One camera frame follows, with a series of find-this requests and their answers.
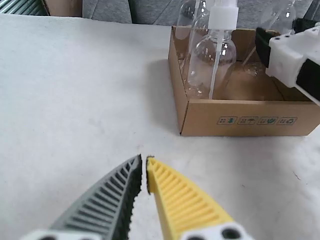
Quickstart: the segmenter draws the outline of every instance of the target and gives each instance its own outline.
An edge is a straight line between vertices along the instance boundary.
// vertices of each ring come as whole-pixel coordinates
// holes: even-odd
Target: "printed symbol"
[[[293,125],[297,119],[297,117],[285,116],[280,118],[278,125]]]
[[[242,116],[238,122],[239,125],[254,125],[258,120],[257,116]]]
[[[276,123],[277,119],[277,116],[263,116],[258,121],[258,125],[273,125]]]
[[[275,119],[275,118],[269,118],[269,119],[267,120],[267,123],[268,123],[268,124],[274,124],[274,123],[276,122],[276,120],[277,120],[277,119]]]
[[[236,116],[221,116],[219,121],[217,122],[218,125],[233,125],[237,120]]]

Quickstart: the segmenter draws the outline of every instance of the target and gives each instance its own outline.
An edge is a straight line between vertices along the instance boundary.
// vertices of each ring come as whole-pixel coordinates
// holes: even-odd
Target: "gray gripper finger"
[[[53,230],[93,232],[103,240],[128,239],[135,197],[141,190],[142,159],[137,155],[109,172],[52,225]]]

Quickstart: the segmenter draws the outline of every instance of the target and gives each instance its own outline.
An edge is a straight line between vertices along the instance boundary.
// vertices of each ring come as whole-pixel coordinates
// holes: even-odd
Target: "white table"
[[[257,240],[319,239],[320,128],[179,136],[169,27],[0,15],[0,32],[2,240],[49,227],[138,153],[186,175]],[[160,240],[154,197],[142,189],[130,239]]]

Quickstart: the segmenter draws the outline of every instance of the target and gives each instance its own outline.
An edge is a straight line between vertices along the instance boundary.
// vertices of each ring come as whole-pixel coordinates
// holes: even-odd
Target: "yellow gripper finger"
[[[184,232],[233,222],[218,203],[173,168],[148,157],[146,173],[163,239],[179,240]]]

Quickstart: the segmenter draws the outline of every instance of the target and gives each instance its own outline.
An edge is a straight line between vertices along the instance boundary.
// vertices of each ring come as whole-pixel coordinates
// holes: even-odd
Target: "open cardboard box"
[[[188,99],[177,51],[186,51],[188,41],[176,42],[174,32],[172,27],[168,60],[182,136],[305,136],[320,124],[320,107],[298,90],[244,72],[241,63],[254,30],[232,34],[237,63],[226,91],[234,100]]]

